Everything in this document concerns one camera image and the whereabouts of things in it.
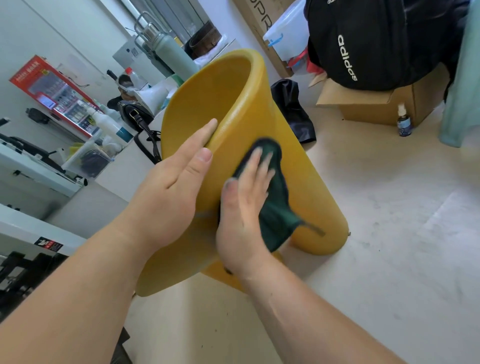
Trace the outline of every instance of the floor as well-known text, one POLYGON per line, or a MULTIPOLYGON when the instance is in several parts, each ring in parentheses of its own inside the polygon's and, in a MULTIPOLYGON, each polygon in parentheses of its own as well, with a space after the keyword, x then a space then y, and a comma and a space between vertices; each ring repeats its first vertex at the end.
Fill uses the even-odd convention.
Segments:
MULTIPOLYGON (((409 363, 480 357, 480 129, 442 145, 442 107, 407 137, 308 109, 307 153, 349 222, 335 255, 293 248, 286 264, 409 363)), ((279 363, 249 298, 203 275, 134 299, 135 364, 279 363)))

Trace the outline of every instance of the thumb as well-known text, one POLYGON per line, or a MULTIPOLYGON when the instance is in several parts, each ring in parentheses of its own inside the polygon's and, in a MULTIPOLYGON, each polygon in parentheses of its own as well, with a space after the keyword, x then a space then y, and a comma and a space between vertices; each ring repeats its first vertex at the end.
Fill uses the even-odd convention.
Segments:
POLYGON ((212 164, 212 151, 200 149, 180 173, 176 188, 187 198, 196 199, 205 175, 212 164))
POLYGON ((239 181, 228 179, 223 185, 220 205, 220 224, 241 219, 239 205, 239 181))

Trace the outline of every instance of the black backpack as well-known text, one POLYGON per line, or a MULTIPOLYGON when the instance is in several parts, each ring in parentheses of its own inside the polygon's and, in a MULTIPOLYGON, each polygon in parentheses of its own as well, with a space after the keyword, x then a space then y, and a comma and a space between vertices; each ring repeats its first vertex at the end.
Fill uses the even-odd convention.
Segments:
POLYGON ((386 91, 445 63, 451 80, 470 0, 307 0, 314 64, 344 87, 386 91))

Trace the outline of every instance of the cardboard box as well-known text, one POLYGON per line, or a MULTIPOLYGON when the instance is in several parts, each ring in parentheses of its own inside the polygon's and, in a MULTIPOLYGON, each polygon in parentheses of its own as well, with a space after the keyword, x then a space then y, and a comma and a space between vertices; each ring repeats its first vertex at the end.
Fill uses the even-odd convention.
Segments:
POLYGON ((277 19, 288 9, 294 0, 233 0, 248 27, 262 46, 267 57, 282 78, 291 77, 293 72, 287 67, 272 47, 268 47, 263 36, 277 19))
POLYGON ((448 81, 443 64, 410 86, 385 92, 352 90, 327 79, 317 105, 338 105, 347 120, 396 125, 398 104, 404 103, 417 126, 442 102, 448 81))

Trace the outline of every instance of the vending machine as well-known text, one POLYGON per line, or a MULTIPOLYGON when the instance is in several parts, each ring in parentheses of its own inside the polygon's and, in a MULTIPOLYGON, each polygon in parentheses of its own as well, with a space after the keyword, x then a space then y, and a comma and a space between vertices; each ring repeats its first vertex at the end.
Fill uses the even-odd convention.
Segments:
POLYGON ((97 127, 78 101, 99 109, 82 89, 51 66, 46 59, 34 56, 10 82, 34 98, 50 112, 90 138, 97 127))

